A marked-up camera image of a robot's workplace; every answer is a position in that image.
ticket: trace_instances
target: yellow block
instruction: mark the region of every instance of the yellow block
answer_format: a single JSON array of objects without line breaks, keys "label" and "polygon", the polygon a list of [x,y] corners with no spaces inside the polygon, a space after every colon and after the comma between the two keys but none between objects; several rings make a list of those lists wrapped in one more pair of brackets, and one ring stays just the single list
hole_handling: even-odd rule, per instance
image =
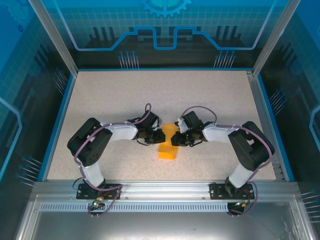
[{"label": "yellow block", "polygon": [[179,131],[174,124],[163,124],[162,131],[165,134],[165,142],[159,144],[158,158],[159,159],[175,159],[178,147],[171,145],[172,136]]}]

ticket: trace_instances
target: ventilated metal strip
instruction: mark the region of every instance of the ventilated metal strip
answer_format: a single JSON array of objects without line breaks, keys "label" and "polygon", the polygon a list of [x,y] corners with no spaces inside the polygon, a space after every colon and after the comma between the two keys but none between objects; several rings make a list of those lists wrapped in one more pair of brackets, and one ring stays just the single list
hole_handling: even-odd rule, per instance
[{"label": "ventilated metal strip", "polygon": [[[103,212],[110,203],[96,212]],[[86,212],[91,203],[87,202],[42,202],[41,212]],[[110,212],[127,213],[203,213],[203,212],[228,212],[226,202],[116,202]]]}]

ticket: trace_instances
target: metal base plate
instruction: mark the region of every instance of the metal base plate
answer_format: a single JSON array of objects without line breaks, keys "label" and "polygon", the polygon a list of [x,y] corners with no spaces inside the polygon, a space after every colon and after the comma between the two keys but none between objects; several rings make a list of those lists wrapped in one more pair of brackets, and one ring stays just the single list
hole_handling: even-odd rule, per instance
[{"label": "metal base plate", "polygon": [[[119,184],[107,184],[107,188],[113,188],[119,186]],[[118,189],[110,191],[107,195],[103,197],[104,200],[113,200],[115,199],[115,196],[117,194]],[[76,193],[76,199],[81,199],[81,200],[95,200],[97,195],[94,195],[91,191],[90,188],[88,188],[84,183],[79,184],[78,186],[78,191]]]},{"label": "metal base plate", "polygon": [[255,193],[251,184],[245,184],[238,189],[234,197],[230,197],[229,193],[225,189],[224,183],[211,183],[209,185],[210,199],[211,200],[246,200],[248,195],[244,192],[248,190],[250,192],[250,199],[255,199]]}]

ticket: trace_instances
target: black mounting bracket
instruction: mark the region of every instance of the black mounting bracket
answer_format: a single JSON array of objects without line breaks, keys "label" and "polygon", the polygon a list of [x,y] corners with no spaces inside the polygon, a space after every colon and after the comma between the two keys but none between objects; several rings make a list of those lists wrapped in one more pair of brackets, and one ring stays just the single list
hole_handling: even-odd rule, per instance
[{"label": "black mounting bracket", "polygon": [[233,197],[227,192],[225,188],[225,183],[213,182],[209,185],[209,193],[211,200],[247,200],[248,195],[244,190],[248,190],[250,195],[250,200],[255,199],[255,193],[252,184],[245,184],[236,190]]},{"label": "black mounting bracket", "polygon": [[[113,188],[113,187],[116,187],[116,186],[119,186],[119,184],[106,184],[104,186],[105,189],[109,189],[109,188]],[[85,183],[81,183],[79,184],[78,186],[78,190],[77,190],[77,193],[76,193],[76,199],[81,199],[81,200],[95,200],[97,199],[98,197],[101,197],[102,193],[106,194],[106,195],[103,195],[103,199],[104,200],[113,200],[115,199],[116,195],[117,195],[117,192],[119,191],[119,189],[115,189],[115,190],[112,190],[110,192],[104,192],[104,191],[92,191],[92,188],[89,187],[87,184]]]}]

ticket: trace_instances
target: white work surface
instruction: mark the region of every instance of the white work surface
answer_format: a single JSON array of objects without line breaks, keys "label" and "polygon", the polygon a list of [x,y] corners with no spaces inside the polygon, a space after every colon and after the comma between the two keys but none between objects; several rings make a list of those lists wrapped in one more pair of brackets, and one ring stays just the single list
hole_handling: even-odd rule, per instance
[{"label": "white work surface", "polygon": [[[146,103],[163,123],[174,123],[186,108],[202,105],[215,111],[218,124],[250,120],[261,128],[245,71],[80,71],[47,179],[81,177],[67,142],[87,119],[124,122],[141,117]],[[204,123],[214,120],[205,109],[194,111]],[[224,180],[239,163],[232,146],[222,142],[179,147],[174,160],[159,159],[158,147],[110,142],[99,160],[101,172],[107,180]],[[276,179],[272,165],[254,179]]]}]

